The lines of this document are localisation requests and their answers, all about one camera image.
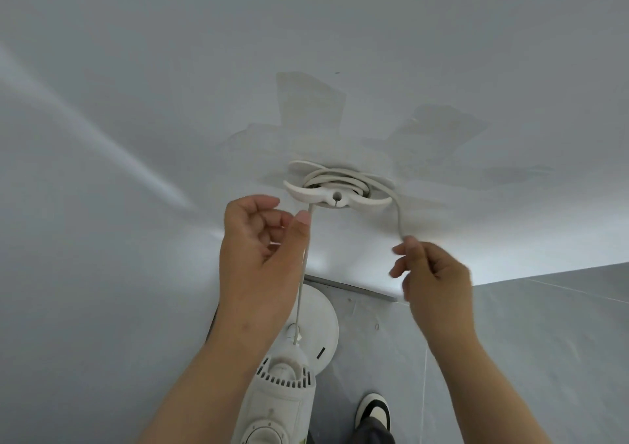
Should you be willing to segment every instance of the person's left hand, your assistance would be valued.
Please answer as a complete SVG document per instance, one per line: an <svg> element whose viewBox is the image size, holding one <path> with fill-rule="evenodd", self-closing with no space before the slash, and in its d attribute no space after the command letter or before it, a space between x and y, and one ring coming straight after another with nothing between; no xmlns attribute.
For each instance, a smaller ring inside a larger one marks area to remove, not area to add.
<svg viewBox="0 0 629 444"><path fill-rule="evenodd" d="M259 359L291 314L310 240L309 213L293 217L274 209L278 204L277 197L250 195L225 209L215 330Z"/></svg>

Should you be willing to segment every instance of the forearm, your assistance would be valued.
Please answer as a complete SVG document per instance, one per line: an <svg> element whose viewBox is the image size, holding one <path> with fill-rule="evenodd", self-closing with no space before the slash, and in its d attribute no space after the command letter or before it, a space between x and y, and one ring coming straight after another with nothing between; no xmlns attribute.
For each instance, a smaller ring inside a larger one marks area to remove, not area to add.
<svg viewBox="0 0 629 444"><path fill-rule="evenodd" d="M550 442L476 338L435 349L466 444Z"/></svg>
<svg viewBox="0 0 629 444"><path fill-rule="evenodd" d="M170 390L141 444L228 443L259 357L214 330Z"/></svg>

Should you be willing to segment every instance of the white power cord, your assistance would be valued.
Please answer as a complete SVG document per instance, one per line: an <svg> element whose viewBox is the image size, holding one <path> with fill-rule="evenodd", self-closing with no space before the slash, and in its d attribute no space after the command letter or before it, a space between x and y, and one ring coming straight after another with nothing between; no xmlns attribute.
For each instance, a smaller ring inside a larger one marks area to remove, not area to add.
<svg viewBox="0 0 629 444"><path fill-rule="evenodd" d="M319 169L310 172L310 174L304 177L302 187L313 188L328 185L334 188L346 188L352 190L362 197L370 197L373 188L382 191L383 193L387 194L393 200L393 202L395 202L397 208L397 233L399 234L400 239L404 240L405 234L402 230L402 207L398 195L393 192L393 190L391 190L389 187L385 186L381 182L378 182L371 177L365 176L365 174L361 174L350 169L328 169L324 166L321 166L320 164L317 164L317 166L319 166ZM311 216L314 209L315 204L311 203L308 206L308 212ZM293 339L293 345L297 344L297 337L299 336L299 309L301 308L301 289L304 285L304 277L306 275L306 261L308 260L309 248L310 245L306 247L306 251L304 252L301 281L299 282L299 291L297 292L297 317L295 319L295 338Z"/></svg>

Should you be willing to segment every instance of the sneaker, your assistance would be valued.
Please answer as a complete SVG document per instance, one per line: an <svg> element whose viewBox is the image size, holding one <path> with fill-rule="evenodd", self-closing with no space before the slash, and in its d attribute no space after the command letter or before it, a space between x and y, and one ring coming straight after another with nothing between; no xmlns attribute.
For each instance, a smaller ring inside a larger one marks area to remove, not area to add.
<svg viewBox="0 0 629 444"><path fill-rule="evenodd" d="M360 401L358 411L356 411L356 427L368 417L376 418L387 428L387 431L391 431L389 405L384 398L377 393L367 394L362 398L362 401Z"/></svg>

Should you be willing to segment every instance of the pants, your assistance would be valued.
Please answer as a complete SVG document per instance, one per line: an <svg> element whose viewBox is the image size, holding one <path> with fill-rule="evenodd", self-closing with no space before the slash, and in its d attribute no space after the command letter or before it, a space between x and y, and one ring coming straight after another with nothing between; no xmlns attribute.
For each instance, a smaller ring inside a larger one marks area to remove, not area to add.
<svg viewBox="0 0 629 444"><path fill-rule="evenodd" d="M314 444L310 433L308 444ZM395 444L395 439L380 421L375 417L368 417L358 425L347 444Z"/></svg>

